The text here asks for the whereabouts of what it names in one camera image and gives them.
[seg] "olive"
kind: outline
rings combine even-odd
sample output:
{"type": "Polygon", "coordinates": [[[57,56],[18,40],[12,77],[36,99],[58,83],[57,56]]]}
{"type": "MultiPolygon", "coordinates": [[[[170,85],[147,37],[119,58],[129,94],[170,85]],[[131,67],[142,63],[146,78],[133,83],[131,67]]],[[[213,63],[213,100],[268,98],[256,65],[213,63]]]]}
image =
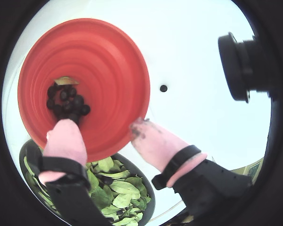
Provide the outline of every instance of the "olive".
{"type": "Polygon", "coordinates": [[[73,108],[74,108],[74,104],[72,103],[72,101],[67,100],[63,103],[63,111],[65,113],[72,112],[73,108]]]}
{"type": "Polygon", "coordinates": [[[55,116],[59,117],[63,113],[62,106],[61,105],[55,105],[53,107],[53,113],[55,114],[55,116]]]}
{"type": "Polygon", "coordinates": [[[62,120],[62,119],[68,119],[68,115],[65,113],[62,113],[59,117],[58,117],[58,121],[62,120]]]}
{"type": "Polygon", "coordinates": [[[89,112],[90,112],[90,107],[88,105],[83,105],[83,107],[81,108],[81,114],[88,115],[89,112]]]}
{"type": "Polygon", "coordinates": [[[56,91],[61,90],[63,88],[63,86],[60,86],[57,83],[54,83],[53,87],[55,88],[56,91]]]}
{"type": "Polygon", "coordinates": [[[74,121],[77,125],[79,125],[79,116],[74,113],[69,114],[68,118],[74,121]]]}
{"type": "Polygon", "coordinates": [[[62,90],[62,91],[60,92],[60,99],[61,99],[61,101],[66,101],[66,100],[68,100],[68,93],[67,93],[65,90],[62,90]]]}
{"type": "Polygon", "coordinates": [[[48,109],[53,109],[53,107],[55,106],[55,101],[53,99],[48,99],[46,102],[46,106],[48,109]]]}
{"type": "Polygon", "coordinates": [[[76,95],[73,102],[75,109],[81,109],[84,105],[84,98],[81,95],[76,95]]]}
{"type": "Polygon", "coordinates": [[[47,95],[49,98],[53,98],[56,94],[56,90],[53,86],[50,86],[47,90],[47,95]]]}
{"type": "Polygon", "coordinates": [[[74,87],[70,88],[68,91],[70,97],[75,97],[76,96],[76,89],[74,87]]]}
{"type": "Polygon", "coordinates": [[[65,85],[64,86],[64,90],[65,91],[69,91],[71,87],[72,87],[72,85],[65,85]]]}
{"type": "Polygon", "coordinates": [[[106,185],[110,185],[110,184],[112,184],[112,182],[113,182],[113,179],[112,179],[112,178],[105,177],[105,176],[103,176],[103,177],[101,178],[101,180],[102,180],[102,182],[103,182],[104,184],[106,184],[106,185]]]}

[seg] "red bowl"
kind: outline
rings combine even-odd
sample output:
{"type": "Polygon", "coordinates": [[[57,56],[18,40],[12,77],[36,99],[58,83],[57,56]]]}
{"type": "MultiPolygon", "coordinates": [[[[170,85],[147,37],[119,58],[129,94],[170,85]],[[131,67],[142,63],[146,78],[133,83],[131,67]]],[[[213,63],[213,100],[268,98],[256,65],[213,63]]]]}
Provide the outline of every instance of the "red bowl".
{"type": "Polygon", "coordinates": [[[88,161],[118,152],[130,140],[130,123],[144,117],[149,105],[149,74],[138,47],[123,31],[96,19],[59,24],[34,44],[21,69],[18,104],[41,148],[57,122],[46,107],[47,89],[62,76],[80,83],[77,93],[92,108],[79,126],[88,161]]]}

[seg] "black wrist strap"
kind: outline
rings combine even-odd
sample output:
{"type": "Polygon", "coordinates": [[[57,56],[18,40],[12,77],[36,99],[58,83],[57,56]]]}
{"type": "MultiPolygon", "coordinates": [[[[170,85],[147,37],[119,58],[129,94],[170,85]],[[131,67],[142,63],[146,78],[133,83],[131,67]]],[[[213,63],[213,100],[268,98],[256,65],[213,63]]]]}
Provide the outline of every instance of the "black wrist strap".
{"type": "Polygon", "coordinates": [[[194,145],[187,146],[180,150],[170,160],[164,171],[156,175],[152,179],[152,183],[157,190],[161,190],[166,187],[168,180],[178,171],[178,169],[191,157],[200,153],[201,151],[194,145]]]}

